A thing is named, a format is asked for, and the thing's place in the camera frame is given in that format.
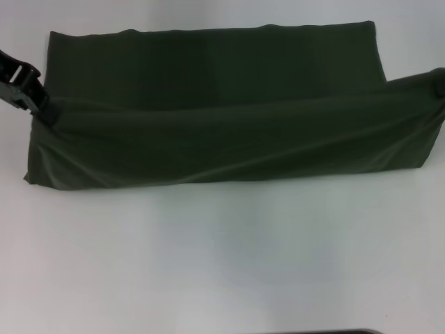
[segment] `white surface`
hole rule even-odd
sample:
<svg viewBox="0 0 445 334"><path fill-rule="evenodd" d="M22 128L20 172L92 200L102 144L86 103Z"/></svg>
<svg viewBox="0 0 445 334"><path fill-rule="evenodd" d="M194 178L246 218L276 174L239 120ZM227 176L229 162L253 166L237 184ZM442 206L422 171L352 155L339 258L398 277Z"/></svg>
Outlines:
<svg viewBox="0 0 445 334"><path fill-rule="evenodd" d="M6 0L0 48L44 70L83 35L373 20L388 79L445 65L436 1ZM22 180L0 105L0 333L445 331L445 135L421 170L57 192Z"/></svg>

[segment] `black plastic buckle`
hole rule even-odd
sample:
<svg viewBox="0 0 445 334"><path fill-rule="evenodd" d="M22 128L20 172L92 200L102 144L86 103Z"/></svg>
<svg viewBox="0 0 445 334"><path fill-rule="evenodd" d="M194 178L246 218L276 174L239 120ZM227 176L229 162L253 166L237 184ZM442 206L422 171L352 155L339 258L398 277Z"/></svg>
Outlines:
<svg viewBox="0 0 445 334"><path fill-rule="evenodd" d="M0 98L16 108L29 109L47 125L53 125L58 112L49 108L49 95L38 80L40 72L0 50Z"/></svg>

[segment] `bag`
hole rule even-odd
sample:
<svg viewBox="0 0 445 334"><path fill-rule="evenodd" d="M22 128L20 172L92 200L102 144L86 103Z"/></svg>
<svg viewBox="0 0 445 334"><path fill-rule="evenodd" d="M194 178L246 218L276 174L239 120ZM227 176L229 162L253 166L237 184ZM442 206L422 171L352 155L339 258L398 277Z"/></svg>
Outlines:
<svg viewBox="0 0 445 334"><path fill-rule="evenodd" d="M373 22L51 33L26 180L55 189L418 168L445 70L386 82Z"/></svg>

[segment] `olive green fabric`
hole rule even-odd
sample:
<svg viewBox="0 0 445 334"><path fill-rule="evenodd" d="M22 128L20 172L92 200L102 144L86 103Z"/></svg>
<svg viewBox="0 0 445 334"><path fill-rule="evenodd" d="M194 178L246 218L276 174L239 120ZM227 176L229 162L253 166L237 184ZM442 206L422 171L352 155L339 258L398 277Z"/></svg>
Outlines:
<svg viewBox="0 0 445 334"><path fill-rule="evenodd" d="M31 184L255 181L423 165L445 70L387 83L372 22L70 37L51 33L52 128Z"/></svg>

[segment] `side release buckle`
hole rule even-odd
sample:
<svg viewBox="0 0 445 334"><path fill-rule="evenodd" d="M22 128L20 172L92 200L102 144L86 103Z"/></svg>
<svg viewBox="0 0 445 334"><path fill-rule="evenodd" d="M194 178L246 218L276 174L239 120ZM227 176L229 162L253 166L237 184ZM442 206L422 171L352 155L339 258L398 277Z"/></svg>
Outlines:
<svg viewBox="0 0 445 334"><path fill-rule="evenodd" d="M38 77L40 72L34 66L0 50L0 98L16 108L29 109L31 115L53 125L58 119L58 112L48 108L49 95Z"/></svg>

